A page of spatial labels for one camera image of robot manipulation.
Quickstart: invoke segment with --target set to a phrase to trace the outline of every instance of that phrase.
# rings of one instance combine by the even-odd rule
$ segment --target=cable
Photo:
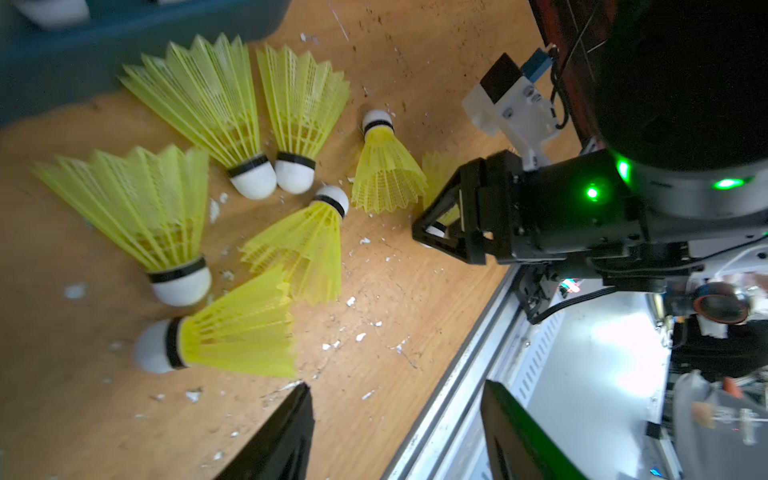
[[[549,78],[550,80],[552,80],[552,93],[549,95],[549,101],[552,103],[552,117],[557,118],[557,115],[554,112],[554,98],[556,94],[560,95],[560,99],[563,102],[563,112],[564,112],[562,123],[555,125],[555,128],[557,128],[558,130],[562,130],[563,128],[565,128],[565,125],[568,124],[568,119],[571,117],[571,102],[568,99],[568,92],[562,83],[563,72],[565,71],[565,68],[568,66],[568,64],[571,62],[571,58],[573,58],[573,55],[576,52],[576,47],[581,43],[581,38],[584,36],[584,33],[587,31],[589,24],[592,23],[594,14],[598,11],[598,7],[601,4],[602,4],[602,0],[595,0],[594,6],[590,11],[589,17],[587,17],[587,21],[584,23],[584,26],[581,27],[581,30],[578,32],[578,35],[576,36],[576,41],[571,46],[571,50],[568,51],[567,55],[565,55],[565,61],[563,61],[563,66],[560,67],[559,71],[557,70],[558,48],[557,46],[553,46],[552,48],[550,48],[549,53],[550,53],[550,57],[552,57],[552,67],[549,74]]]
[[[547,317],[551,316],[553,313],[557,313],[564,308],[568,308],[571,305],[576,305],[577,303],[586,302],[587,300],[594,300],[601,296],[610,295],[611,293],[616,293],[617,291],[618,291],[618,288],[616,288],[615,286],[609,286],[607,288],[603,288],[602,290],[598,290],[596,292],[585,293],[584,295],[576,296],[570,300],[563,300],[557,305],[550,306],[544,312],[538,314],[537,316],[535,316],[533,319],[530,319],[529,321],[531,325],[538,325],[539,323],[546,320]]]
[[[647,266],[644,268],[630,268],[626,270],[616,270],[616,269],[608,269],[603,268],[599,265],[595,265],[594,269],[598,272],[605,272],[605,273],[638,273],[638,272],[668,272],[670,270],[681,270],[683,268],[690,268],[692,266],[699,266],[702,263],[706,262],[707,260],[712,260],[714,257],[719,257],[720,255],[724,255],[726,253],[733,252],[734,250],[738,250],[740,248],[748,247],[750,245],[754,245],[755,243],[760,243],[764,241],[766,238],[768,238],[767,235],[763,235],[762,237],[758,238],[757,240],[750,240],[749,242],[742,243],[740,245],[736,245],[735,247],[726,248],[725,250],[721,250],[719,252],[712,253],[711,255],[707,255],[706,257],[697,258],[695,260],[690,260],[688,262],[679,263],[674,266]]]
[[[688,322],[692,321],[691,318],[693,318],[693,316],[686,318],[685,321],[683,322],[683,326],[681,327],[681,331],[680,331],[680,342],[677,342],[677,344],[672,345],[672,350],[679,349],[680,347],[684,346],[685,343],[688,341]]]

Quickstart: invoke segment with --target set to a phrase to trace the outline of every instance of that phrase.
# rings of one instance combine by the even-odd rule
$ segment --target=shuttlecock
[[[424,209],[432,205],[443,187],[451,180],[451,177],[456,172],[456,168],[459,166],[458,159],[451,155],[431,153],[422,157],[422,171],[427,179],[427,189],[422,197],[422,203]],[[454,205],[451,210],[445,212],[437,221],[443,226],[448,226],[451,223],[457,221],[461,213],[458,210],[458,205]]]
[[[208,156],[174,145],[125,158],[95,151],[89,163],[60,157],[35,174],[80,215],[144,265],[161,302],[196,303],[210,288],[200,255],[208,197]]]
[[[152,373],[199,365],[295,376],[288,289],[271,269],[192,316],[157,322],[136,342],[134,361]]]
[[[256,92],[248,47],[223,34],[215,44],[195,37],[187,50],[171,42],[165,59],[142,55],[143,67],[125,66],[123,85],[226,169],[232,185],[251,200],[275,191],[272,164],[261,151]]]
[[[275,132],[277,184],[291,194],[312,187],[315,158],[326,143],[349,98],[344,72],[315,62],[309,52],[296,56],[287,46],[257,52],[267,110]]]
[[[280,265],[291,297],[328,303],[341,293],[341,220],[349,199],[338,187],[323,187],[313,202],[256,235],[243,245],[243,262],[256,275]]]
[[[424,172],[395,137],[392,118],[371,110],[362,120],[366,145],[357,164],[352,201],[367,213],[394,211],[416,202],[427,188]]]

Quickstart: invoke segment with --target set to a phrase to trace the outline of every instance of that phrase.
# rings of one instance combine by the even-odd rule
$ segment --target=wooden table
[[[293,0],[267,41],[310,50],[351,81],[349,105],[317,169],[318,183],[341,183],[347,192],[362,147],[359,120],[369,108],[392,112],[416,158],[446,151],[470,160],[508,147],[501,135],[478,132],[461,100],[503,51],[522,63],[541,46],[525,0]],[[549,92],[547,81],[541,87]],[[266,123],[263,131],[274,158]],[[205,368],[152,376],[134,368],[138,334],[179,311],[160,305],[139,265],[29,170],[56,154],[123,154],[136,144],[158,151],[171,142],[189,146],[125,91],[0,131],[0,478],[213,478],[296,380]],[[560,160],[578,147],[568,128],[548,150]],[[246,200],[212,165],[210,195],[222,193],[229,200],[203,245],[215,296],[250,278],[238,246],[310,198],[278,190],[262,202]],[[340,301],[293,308],[299,375],[315,406],[309,478],[382,474],[505,272],[413,242],[412,214],[353,210],[343,224]],[[364,237],[371,243],[361,244]],[[225,270],[235,280],[224,280]],[[87,285],[85,297],[65,298],[65,287],[78,283]],[[357,342],[360,333],[367,336]],[[339,348],[321,348],[337,340]],[[198,387],[192,403],[185,392]],[[223,458],[214,460],[218,452]]]

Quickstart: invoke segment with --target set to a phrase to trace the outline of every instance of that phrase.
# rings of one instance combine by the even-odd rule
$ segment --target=black plastic part
[[[299,164],[315,170],[315,161],[303,155],[290,154],[286,151],[277,152],[277,160],[282,160],[291,164]]]
[[[197,272],[198,270],[202,270],[203,268],[205,268],[205,257],[200,257],[194,262],[180,266],[179,268],[173,270],[164,270],[162,272],[149,272],[147,273],[147,276],[149,277],[149,281],[152,283],[163,283],[176,280],[182,276],[190,275]]]
[[[227,175],[229,175],[230,178],[234,178],[237,175],[242,175],[247,171],[251,171],[260,165],[264,165],[268,161],[269,159],[266,157],[265,154],[257,155],[251,158],[250,160],[244,161],[242,164],[237,165],[236,167],[227,169]]]
[[[174,318],[168,324],[168,331],[165,333],[165,354],[168,356],[168,363],[175,370],[186,369],[187,366],[181,361],[179,355],[179,325],[181,317]]]
[[[217,480],[304,480],[314,429],[312,395],[301,383]]]
[[[189,46],[195,35],[220,33],[257,40],[277,30],[290,0],[88,0],[91,22],[44,31],[11,2],[0,5],[0,125],[61,104],[117,90],[122,65],[141,53],[164,56],[169,41]]]
[[[656,439],[656,440],[660,439],[661,425],[659,425],[658,423],[646,422],[645,435],[651,437],[652,439]]]
[[[315,198],[313,200],[319,201],[319,202],[325,202],[329,204],[331,207],[336,209],[337,212],[339,212],[339,215],[341,215],[341,218],[344,218],[344,207],[341,206],[339,202],[336,201],[336,199],[329,197],[328,195],[315,195]]]
[[[512,88],[523,72],[513,62],[509,55],[502,53],[502,56],[493,64],[488,73],[480,80],[480,86],[491,98],[493,103],[502,99],[505,93]]]
[[[362,129],[363,137],[366,136],[366,134],[368,133],[368,130],[370,130],[371,128],[381,127],[381,126],[389,127],[389,129],[392,131],[395,130],[395,128],[392,126],[392,122],[388,122],[386,120],[374,120],[374,121],[368,122],[366,126]]]

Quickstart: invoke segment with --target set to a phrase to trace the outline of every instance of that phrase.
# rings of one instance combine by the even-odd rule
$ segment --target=paper scrap
[[[64,296],[70,300],[77,300],[85,296],[85,291],[87,289],[88,284],[86,282],[67,285],[64,287]]]
[[[219,207],[219,203],[217,201],[211,198],[210,207],[208,209],[208,218],[210,220],[211,225],[216,223],[216,220],[219,218],[219,215],[221,215],[221,207]]]
[[[187,390],[187,398],[192,403],[197,403],[200,400],[200,396],[203,395],[203,387],[198,387],[194,390]]]

